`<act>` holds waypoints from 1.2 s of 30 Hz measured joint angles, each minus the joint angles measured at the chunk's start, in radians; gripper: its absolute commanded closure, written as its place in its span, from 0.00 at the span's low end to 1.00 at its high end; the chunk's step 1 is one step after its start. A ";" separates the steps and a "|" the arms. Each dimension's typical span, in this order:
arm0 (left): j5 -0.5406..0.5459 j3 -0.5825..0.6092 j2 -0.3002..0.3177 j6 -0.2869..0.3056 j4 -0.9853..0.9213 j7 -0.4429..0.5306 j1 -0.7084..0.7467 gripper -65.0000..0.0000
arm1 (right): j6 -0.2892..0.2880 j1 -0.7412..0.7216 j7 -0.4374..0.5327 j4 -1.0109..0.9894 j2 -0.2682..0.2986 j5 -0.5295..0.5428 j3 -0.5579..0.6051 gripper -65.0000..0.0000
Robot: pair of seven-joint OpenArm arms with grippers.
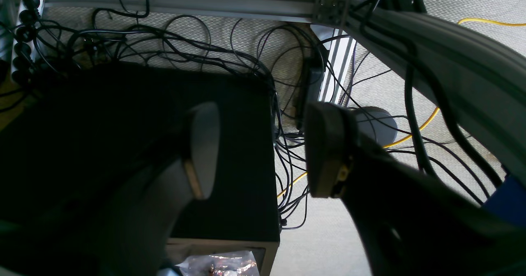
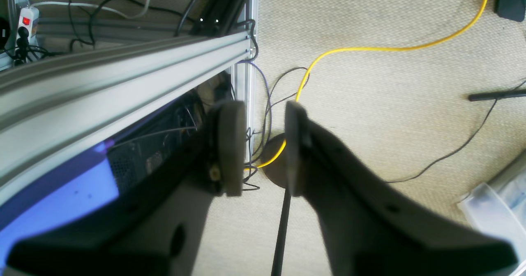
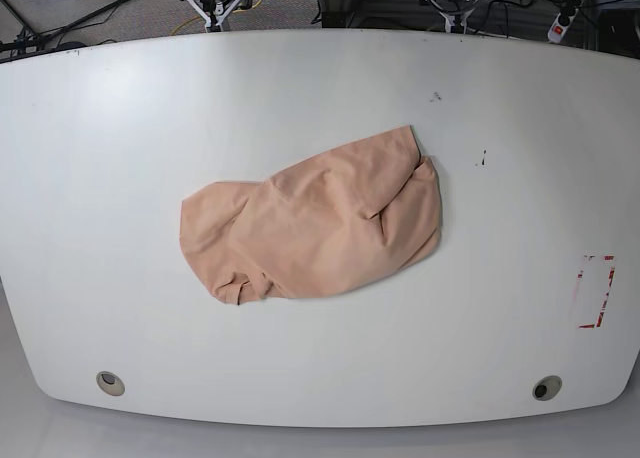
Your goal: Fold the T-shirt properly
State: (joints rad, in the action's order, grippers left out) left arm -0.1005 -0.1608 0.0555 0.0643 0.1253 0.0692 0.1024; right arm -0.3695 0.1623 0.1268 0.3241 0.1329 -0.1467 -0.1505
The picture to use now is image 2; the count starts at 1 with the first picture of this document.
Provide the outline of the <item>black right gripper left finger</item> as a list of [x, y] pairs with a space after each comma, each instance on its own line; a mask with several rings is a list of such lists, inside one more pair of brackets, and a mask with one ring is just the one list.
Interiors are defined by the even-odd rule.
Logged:
[[215, 105], [197, 132], [118, 199], [15, 244], [9, 276], [190, 276], [215, 197], [242, 194], [245, 104]]

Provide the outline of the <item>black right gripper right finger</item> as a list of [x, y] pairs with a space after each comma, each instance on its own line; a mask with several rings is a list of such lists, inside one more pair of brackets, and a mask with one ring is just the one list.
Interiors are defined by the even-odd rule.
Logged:
[[513, 246], [448, 220], [390, 187], [304, 107], [284, 117], [287, 186], [321, 225], [335, 276], [507, 276]]

